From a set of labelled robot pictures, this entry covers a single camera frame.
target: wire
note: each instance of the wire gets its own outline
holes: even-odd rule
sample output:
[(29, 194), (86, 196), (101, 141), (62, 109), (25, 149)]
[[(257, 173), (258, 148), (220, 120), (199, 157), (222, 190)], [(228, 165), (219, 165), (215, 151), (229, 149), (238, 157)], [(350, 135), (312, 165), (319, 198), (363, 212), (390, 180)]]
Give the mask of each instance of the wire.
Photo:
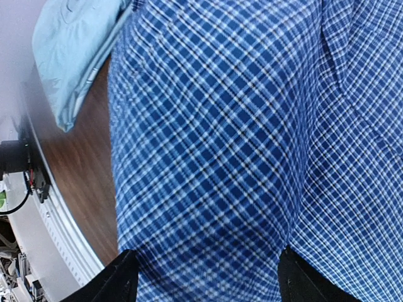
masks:
[(17, 212), (26, 203), (26, 201), (28, 200), (28, 197), (30, 197), (30, 194), (32, 193), (32, 191), (31, 191), (31, 188), (30, 188), (30, 185), (29, 185), (29, 182), (28, 182), (28, 178), (25, 175), (25, 172), (23, 173), (23, 175), (24, 175), (24, 181), (25, 181), (25, 186), (26, 186), (26, 195), (25, 195), (24, 199), (22, 200), (22, 202), (18, 206), (16, 206), (12, 210), (5, 211), (5, 212), (0, 211), (0, 216), (10, 215), (10, 214), (13, 214), (13, 213)]

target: plaid cloth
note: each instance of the plaid cloth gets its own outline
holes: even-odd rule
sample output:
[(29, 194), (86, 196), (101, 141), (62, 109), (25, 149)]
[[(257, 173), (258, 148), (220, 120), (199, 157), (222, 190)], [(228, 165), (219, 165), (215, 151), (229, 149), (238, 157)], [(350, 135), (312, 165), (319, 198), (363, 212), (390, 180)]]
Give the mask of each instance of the plaid cloth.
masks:
[(402, 300), (403, 4), (140, 4), (109, 81), (138, 301), (279, 301), (288, 244), (358, 299)]

